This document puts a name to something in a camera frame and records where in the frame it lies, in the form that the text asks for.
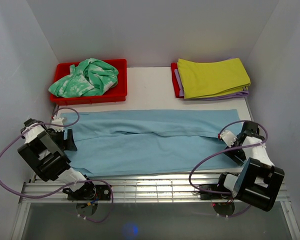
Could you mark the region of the light blue trousers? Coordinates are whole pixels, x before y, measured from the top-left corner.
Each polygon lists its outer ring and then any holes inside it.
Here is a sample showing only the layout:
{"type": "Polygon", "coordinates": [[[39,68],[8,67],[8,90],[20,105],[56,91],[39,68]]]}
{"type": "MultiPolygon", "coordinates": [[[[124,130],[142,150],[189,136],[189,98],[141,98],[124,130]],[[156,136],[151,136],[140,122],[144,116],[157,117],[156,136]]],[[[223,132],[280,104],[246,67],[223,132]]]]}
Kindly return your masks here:
{"type": "Polygon", "coordinates": [[[231,110],[123,110],[73,112],[63,116],[72,123],[77,151],[67,153],[71,166],[89,177],[147,175],[234,168],[221,154],[218,140],[229,125],[241,131],[239,115],[231,110]]]}

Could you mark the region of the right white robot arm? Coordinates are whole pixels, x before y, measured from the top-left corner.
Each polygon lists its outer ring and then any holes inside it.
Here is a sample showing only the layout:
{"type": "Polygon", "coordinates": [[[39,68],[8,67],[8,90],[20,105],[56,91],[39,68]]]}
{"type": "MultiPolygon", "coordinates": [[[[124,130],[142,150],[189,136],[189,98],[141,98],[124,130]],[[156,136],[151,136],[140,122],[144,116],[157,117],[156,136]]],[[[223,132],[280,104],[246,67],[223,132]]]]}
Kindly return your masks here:
{"type": "Polygon", "coordinates": [[[218,138],[229,150],[224,154],[242,167],[239,174],[225,172],[220,175],[216,194],[227,199],[230,195],[265,212],[272,209],[280,191],[285,172],[276,167],[266,150],[266,137],[260,126],[245,121],[240,133],[235,135],[223,128],[218,138]]]}

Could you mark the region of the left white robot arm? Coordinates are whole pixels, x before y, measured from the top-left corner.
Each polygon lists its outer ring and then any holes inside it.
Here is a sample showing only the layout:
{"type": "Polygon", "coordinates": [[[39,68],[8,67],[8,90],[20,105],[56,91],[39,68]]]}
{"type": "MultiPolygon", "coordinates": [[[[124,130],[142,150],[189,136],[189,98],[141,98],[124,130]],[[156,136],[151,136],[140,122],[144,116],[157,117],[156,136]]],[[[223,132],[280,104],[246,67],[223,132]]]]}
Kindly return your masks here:
{"type": "Polygon", "coordinates": [[[65,129],[66,119],[56,118],[52,126],[45,126],[42,121],[28,119],[20,130],[25,143],[18,148],[19,155],[43,181],[74,183],[62,190],[75,200],[92,200],[97,190],[92,182],[85,182],[86,175],[70,166],[66,151],[76,152],[73,130],[65,129]]]}

